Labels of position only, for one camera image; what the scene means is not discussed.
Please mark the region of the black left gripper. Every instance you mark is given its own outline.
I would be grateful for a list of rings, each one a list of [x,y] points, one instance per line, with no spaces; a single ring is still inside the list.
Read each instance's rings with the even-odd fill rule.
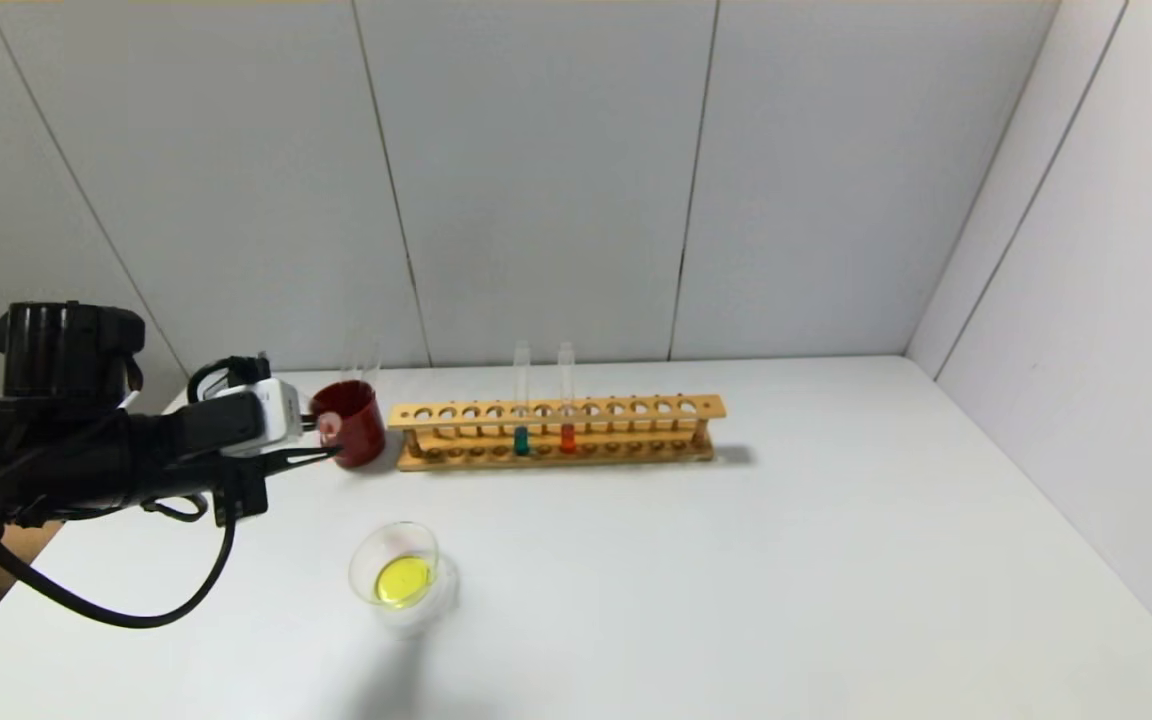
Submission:
[[[302,432],[320,432],[319,414],[301,414]],[[257,457],[205,454],[151,470],[134,503],[166,518],[195,523],[212,511],[218,526],[268,511],[265,477],[334,458],[342,447],[279,448]]]

